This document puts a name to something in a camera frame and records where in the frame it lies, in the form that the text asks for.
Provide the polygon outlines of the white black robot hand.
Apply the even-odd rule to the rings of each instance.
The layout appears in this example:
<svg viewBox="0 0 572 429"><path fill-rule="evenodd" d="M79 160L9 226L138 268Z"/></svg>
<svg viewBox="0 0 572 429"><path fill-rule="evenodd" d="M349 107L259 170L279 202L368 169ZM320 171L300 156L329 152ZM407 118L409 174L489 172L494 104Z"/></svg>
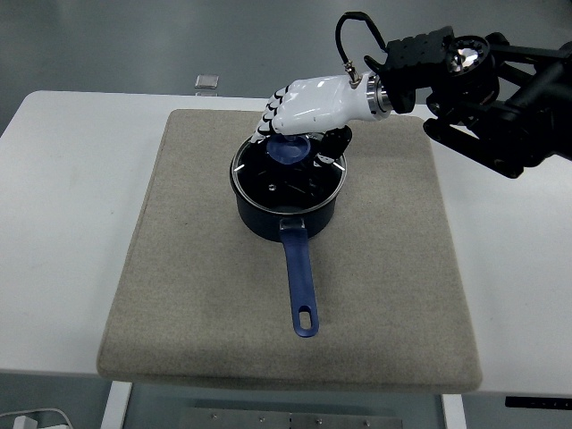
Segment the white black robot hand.
<svg viewBox="0 0 572 429"><path fill-rule="evenodd" d="M267 100L249 141L261 143L275 134L326 133L351 121L380 121L391 109L379 77L371 72L356 86L345 75L295 80Z"/></svg>

